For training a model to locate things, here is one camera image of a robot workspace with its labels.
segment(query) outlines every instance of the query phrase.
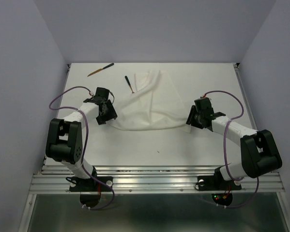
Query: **folded fabric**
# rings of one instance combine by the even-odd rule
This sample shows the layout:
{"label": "folded fabric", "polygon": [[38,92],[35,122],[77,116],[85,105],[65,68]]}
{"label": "folded fabric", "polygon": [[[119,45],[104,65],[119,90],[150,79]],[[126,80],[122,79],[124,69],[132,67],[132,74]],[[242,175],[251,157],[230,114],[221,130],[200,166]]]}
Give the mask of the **folded fabric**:
{"label": "folded fabric", "polygon": [[107,124],[123,131],[150,131],[186,125],[188,113],[167,72],[135,74],[136,92],[116,105],[118,118]]}

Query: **tabletop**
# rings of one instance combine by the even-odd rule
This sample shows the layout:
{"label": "tabletop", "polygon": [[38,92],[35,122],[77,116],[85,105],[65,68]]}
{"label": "tabletop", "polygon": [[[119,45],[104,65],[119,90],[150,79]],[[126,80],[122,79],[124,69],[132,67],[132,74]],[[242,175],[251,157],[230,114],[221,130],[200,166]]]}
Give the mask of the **tabletop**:
{"label": "tabletop", "polygon": [[[150,71],[169,73],[181,97],[187,117],[194,100],[211,90],[224,90],[237,96],[244,105],[245,113],[236,122],[252,127],[241,93],[237,76],[231,63],[115,63],[90,77],[88,74],[100,69],[106,63],[73,63],[65,90],[74,86],[86,86],[95,92],[105,87],[115,95],[114,107],[120,99],[131,94],[124,76],[128,76],[135,88],[134,75]],[[215,112],[228,117],[241,113],[238,102],[223,93],[208,95]],[[75,89],[65,94],[61,106],[80,107],[88,98],[84,89]],[[69,115],[72,110],[60,110],[57,118]],[[228,162],[240,161],[240,148],[227,141]],[[208,166],[224,165],[223,136],[207,129],[192,128],[191,133],[180,129],[151,131],[122,131],[109,125],[89,123],[89,141],[85,159],[91,165],[108,166]],[[46,165],[58,165],[53,159],[46,159]]]}

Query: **purple cable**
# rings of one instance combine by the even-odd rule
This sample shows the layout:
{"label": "purple cable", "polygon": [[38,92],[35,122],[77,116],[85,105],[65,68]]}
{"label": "purple cable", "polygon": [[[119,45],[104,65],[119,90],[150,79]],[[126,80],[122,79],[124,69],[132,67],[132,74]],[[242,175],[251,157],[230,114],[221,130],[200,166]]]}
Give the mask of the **purple cable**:
{"label": "purple cable", "polygon": [[71,109],[71,110],[77,110],[78,112],[80,112],[83,116],[83,119],[85,121],[85,125],[86,125],[86,139],[85,139],[85,144],[83,146],[83,150],[82,150],[82,156],[81,156],[81,166],[83,168],[83,170],[85,171],[85,173],[90,177],[92,178],[93,180],[95,180],[97,183],[101,184],[101,185],[104,185],[105,187],[109,188],[111,191],[112,191],[112,198],[111,200],[104,206],[102,207],[99,207],[99,208],[90,208],[90,210],[98,210],[98,209],[103,209],[107,206],[109,206],[113,200],[115,199],[115,192],[114,190],[112,189],[112,187],[108,186],[107,184],[103,183],[102,181],[99,181],[98,179],[96,179],[94,176],[92,176],[88,171],[87,169],[85,168],[85,166],[83,165],[83,160],[84,160],[84,156],[85,156],[85,152],[86,152],[86,148],[87,148],[87,143],[88,143],[88,137],[89,137],[89,124],[88,124],[88,120],[87,120],[87,117],[85,115],[84,112],[82,112],[81,110],[78,110],[77,108],[75,107],[71,107],[71,106],[63,106],[63,107],[59,107],[59,108],[52,108],[51,105],[59,98],[61,97],[63,94],[71,91],[72,89],[74,88],[84,88],[86,89],[87,91],[89,91],[89,93],[91,92],[88,88],[84,87],[84,86],[75,86],[75,87],[72,87],[72,88],[69,88],[68,90],[64,91],[62,94],[60,94],[59,96],[57,96],[55,99],[53,99],[51,101],[51,103],[49,104],[49,109],[50,110],[61,110],[61,109]]}
{"label": "purple cable", "polygon": [[[244,106],[243,106],[243,104],[241,103],[241,101],[237,97],[235,97],[233,94],[231,94],[229,92],[226,92],[226,91],[223,91],[223,90],[213,90],[213,91],[209,91],[209,92],[205,93],[203,95],[203,97],[205,97],[209,93],[226,93],[226,94],[232,96],[241,105],[242,113],[240,115],[236,116],[236,117],[231,118],[230,121],[227,122],[226,128],[224,130],[224,135],[223,135],[223,154],[224,154],[224,163],[225,163],[225,166],[226,166],[227,173],[228,173],[229,177],[232,180],[241,181],[243,179],[243,177],[239,178],[239,179],[235,179],[235,178],[233,178],[233,176],[231,175],[230,170],[229,170],[228,160],[227,160],[227,132],[228,132],[228,128],[229,128],[229,125],[232,122],[232,120],[240,118],[241,116],[244,115]],[[227,208],[239,208],[239,207],[242,207],[244,205],[247,205],[252,199],[255,198],[255,196],[256,196],[256,194],[258,192],[258,189],[259,189],[259,178],[257,177],[257,186],[256,186],[256,190],[255,190],[253,196],[248,201],[246,201],[243,204],[235,205],[235,206],[227,206]]]}

